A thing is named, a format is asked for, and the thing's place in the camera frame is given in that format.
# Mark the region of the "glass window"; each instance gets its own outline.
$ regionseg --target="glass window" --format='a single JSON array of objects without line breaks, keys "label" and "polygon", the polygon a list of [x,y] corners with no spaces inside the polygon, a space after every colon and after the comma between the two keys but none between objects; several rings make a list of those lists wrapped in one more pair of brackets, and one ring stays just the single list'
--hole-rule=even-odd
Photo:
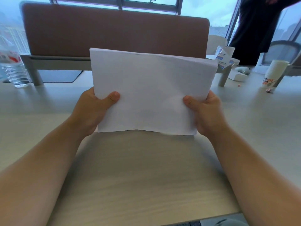
[{"label": "glass window", "polygon": [[288,40],[301,18],[301,2],[282,10],[272,41]]},{"label": "glass window", "polygon": [[210,35],[226,36],[237,0],[183,0],[181,15],[209,19]]},{"label": "glass window", "polygon": [[[1,0],[0,37],[5,37],[16,45],[20,54],[28,54],[28,42],[25,35],[19,4],[24,0]],[[28,0],[49,2],[49,0]]]},{"label": "glass window", "polygon": [[161,13],[161,14],[175,15],[174,12],[165,12],[165,11],[147,10],[147,9],[134,9],[134,8],[125,8],[125,7],[123,7],[122,10],[145,12],[145,13]]},{"label": "glass window", "polygon": [[58,4],[85,6],[85,7],[93,7],[93,8],[104,8],[104,9],[118,9],[118,6],[97,5],[97,4],[79,3],[79,2],[71,2],[71,1],[59,1],[58,0]]},{"label": "glass window", "polygon": [[301,44],[301,33],[299,33],[298,37],[296,38],[295,42]]},{"label": "glass window", "polygon": [[[128,0],[128,1],[150,2],[150,0]],[[175,5],[176,0],[152,0],[152,3],[165,4],[165,5]]]},{"label": "glass window", "polygon": [[229,40],[229,44],[231,43],[231,41],[232,41],[232,39],[233,39],[233,36],[234,36],[234,34],[235,34],[235,32],[236,32],[236,30],[237,30],[237,28],[238,28],[238,23],[239,23],[239,17],[237,18],[236,24],[235,24],[235,26],[234,26],[234,29],[233,29],[231,38],[230,38],[230,40]]}]

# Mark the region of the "water bottle label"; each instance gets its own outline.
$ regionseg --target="water bottle label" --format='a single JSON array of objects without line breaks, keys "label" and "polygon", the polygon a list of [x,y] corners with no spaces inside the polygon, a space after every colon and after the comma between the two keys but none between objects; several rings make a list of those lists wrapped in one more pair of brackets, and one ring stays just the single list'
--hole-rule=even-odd
[{"label": "water bottle label", "polygon": [[14,51],[0,51],[0,63],[19,63],[21,58],[17,52]]}]

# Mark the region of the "hand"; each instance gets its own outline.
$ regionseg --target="hand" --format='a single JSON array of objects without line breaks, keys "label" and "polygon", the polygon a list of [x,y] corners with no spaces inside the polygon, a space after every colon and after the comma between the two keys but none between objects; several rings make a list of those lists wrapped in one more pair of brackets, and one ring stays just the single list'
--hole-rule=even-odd
[{"label": "hand", "polygon": [[81,94],[66,122],[79,129],[84,137],[89,136],[102,121],[107,109],[118,102],[119,98],[118,92],[112,92],[100,100],[94,95],[94,87],[92,87]]},{"label": "hand", "polygon": [[191,96],[183,98],[184,104],[194,111],[197,130],[209,137],[228,128],[220,99],[210,90],[205,101],[199,102]]}]

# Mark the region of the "fingernail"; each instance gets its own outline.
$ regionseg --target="fingernail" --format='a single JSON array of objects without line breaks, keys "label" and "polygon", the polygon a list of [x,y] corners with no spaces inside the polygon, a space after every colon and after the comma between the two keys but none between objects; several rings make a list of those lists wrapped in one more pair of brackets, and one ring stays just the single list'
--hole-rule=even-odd
[{"label": "fingernail", "polygon": [[183,98],[183,100],[184,100],[184,101],[188,101],[190,98],[191,98],[191,96],[185,96],[185,97]]}]

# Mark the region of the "forearm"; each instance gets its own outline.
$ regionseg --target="forearm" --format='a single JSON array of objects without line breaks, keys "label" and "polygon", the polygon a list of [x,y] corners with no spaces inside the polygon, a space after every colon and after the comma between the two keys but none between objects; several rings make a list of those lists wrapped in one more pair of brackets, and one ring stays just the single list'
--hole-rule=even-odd
[{"label": "forearm", "polygon": [[83,136],[64,122],[0,173],[0,222],[45,225]]},{"label": "forearm", "polygon": [[228,128],[209,137],[251,225],[297,225],[300,191]]}]

